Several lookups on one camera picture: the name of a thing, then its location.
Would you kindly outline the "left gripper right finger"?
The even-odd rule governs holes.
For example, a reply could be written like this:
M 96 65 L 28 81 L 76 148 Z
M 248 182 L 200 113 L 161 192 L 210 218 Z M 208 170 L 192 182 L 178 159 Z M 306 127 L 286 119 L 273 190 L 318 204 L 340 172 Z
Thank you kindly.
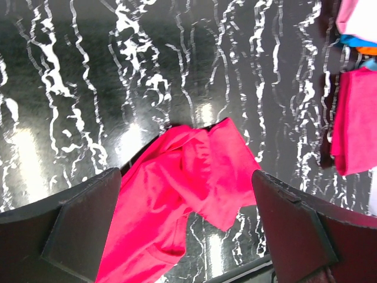
M 257 170 L 257 208 L 278 282 L 376 282 L 376 218 Z

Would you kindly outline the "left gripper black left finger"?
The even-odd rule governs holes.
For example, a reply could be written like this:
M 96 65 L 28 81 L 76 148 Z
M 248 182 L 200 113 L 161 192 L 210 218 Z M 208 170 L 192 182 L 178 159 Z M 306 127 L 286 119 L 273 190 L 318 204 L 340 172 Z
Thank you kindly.
M 110 168 L 1 213 L 1 282 L 94 282 L 121 184 Z

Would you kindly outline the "crimson t shirt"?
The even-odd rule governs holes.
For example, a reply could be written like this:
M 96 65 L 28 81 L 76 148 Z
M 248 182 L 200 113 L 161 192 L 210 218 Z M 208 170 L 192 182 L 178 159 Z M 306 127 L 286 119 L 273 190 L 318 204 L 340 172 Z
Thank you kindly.
M 376 167 L 376 71 L 341 74 L 331 155 L 342 176 Z
M 97 282 L 158 280 L 186 253 L 191 213 L 227 231 L 256 204 L 259 168 L 230 118 L 208 130 L 167 130 L 122 178 Z

